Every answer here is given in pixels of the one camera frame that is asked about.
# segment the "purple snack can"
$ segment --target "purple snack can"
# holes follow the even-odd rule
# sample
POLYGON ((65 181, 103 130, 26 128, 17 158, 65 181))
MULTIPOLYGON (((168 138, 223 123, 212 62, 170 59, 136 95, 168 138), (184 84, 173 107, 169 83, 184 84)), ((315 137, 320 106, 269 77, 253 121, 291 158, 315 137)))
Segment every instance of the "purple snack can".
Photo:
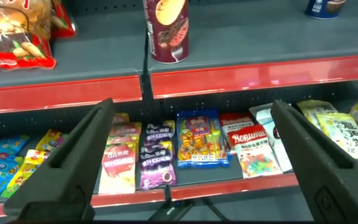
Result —
POLYGON ((317 19, 334 19, 346 0, 310 0, 305 14, 317 19))
POLYGON ((152 58, 177 63, 189 55, 188 0, 143 0, 152 58))

